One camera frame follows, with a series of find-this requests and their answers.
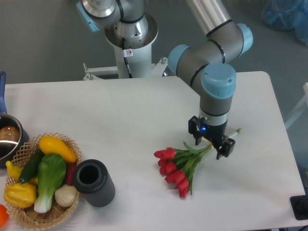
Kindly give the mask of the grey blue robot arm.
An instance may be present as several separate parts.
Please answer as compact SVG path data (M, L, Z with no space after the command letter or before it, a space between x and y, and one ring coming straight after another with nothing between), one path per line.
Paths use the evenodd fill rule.
M225 135L236 72L229 61L250 49L251 30L235 24L219 0L187 2L205 36L196 49L176 46L167 58L171 72L200 96L199 115L188 122L196 144L209 140L218 157L227 157L235 141ZM158 28L141 0L80 0L77 10L92 31L103 30L115 51L119 78L150 77L152 43Z

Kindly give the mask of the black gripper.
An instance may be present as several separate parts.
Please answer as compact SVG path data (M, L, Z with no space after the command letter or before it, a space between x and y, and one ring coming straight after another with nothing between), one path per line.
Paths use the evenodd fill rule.
M202 138L218 144L216 159L219 160L221 157L228 157L236 144L234 139L225 136L226 125L227 122L217 126L209 125L204 118L193 116L188 121L188 132L195 138L195 145L199 145Z

